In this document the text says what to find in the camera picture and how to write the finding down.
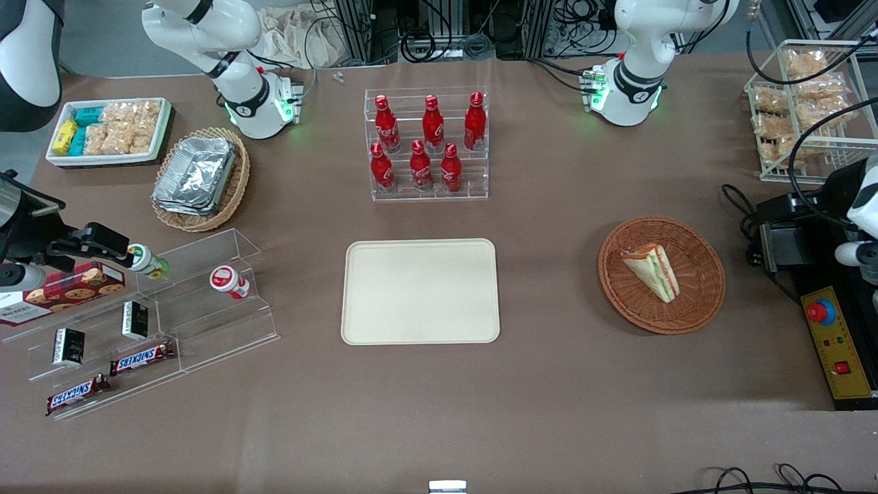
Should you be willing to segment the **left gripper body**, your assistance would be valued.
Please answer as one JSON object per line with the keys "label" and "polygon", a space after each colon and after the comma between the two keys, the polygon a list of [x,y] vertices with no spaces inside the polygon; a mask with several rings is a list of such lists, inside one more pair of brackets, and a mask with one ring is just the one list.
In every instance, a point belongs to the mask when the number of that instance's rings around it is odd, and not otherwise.
{"label": "left gripper body", "polygon": [[831,172],[822,185],[822,205],[870,237],[877,237],[877,165],[857,161]]}

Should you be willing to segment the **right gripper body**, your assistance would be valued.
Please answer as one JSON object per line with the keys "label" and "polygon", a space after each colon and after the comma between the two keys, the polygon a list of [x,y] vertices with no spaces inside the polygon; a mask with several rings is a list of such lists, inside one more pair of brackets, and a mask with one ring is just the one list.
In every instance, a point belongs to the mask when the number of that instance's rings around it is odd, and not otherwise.
{"label": "right gripper body", "polygon": [[2,262],[45,266],[47,245],[70,232],[60,217],[66,203],[23,185],[15,177],[15,173],[2,175]]}

